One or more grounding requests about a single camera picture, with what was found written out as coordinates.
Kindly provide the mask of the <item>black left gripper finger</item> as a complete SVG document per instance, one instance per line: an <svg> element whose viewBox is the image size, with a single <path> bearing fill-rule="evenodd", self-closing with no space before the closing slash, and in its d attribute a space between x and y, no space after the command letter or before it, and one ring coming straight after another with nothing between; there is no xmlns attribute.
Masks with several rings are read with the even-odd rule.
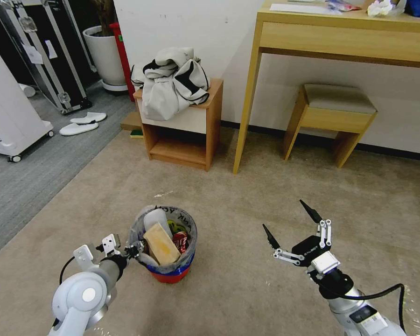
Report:
<svg viewBox="0 0 420 336"><path fill-rule="evenodd" d="M126 259L138 259L140 253L144 252L143 244L131 244L125 247Z"/></svg>

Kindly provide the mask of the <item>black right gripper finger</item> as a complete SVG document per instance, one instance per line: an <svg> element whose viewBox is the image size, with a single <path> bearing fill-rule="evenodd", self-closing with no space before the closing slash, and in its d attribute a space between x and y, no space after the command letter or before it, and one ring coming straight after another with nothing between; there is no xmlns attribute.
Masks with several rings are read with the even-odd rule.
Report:
<svg viewBox="0 0 420 336"><path fill-rule="evenodd" d="M269 231L267 226L265 224L262 224L262 227L265 230L269 245L274 250L272 256L275 259L294 264L295 266L300 266L301 263L304 261L304 256L281 249L281 246L279 245L273 234Z"/></svg>
<svg viewBox="0 0 420 336"><path fill-rule="evenodd" d="M332 246L332 221L330 219L323 219L322 216L303 200L299 200L305 211L311 219L317 224L316 236L319 238L319 247L321 249Z"/></svg>

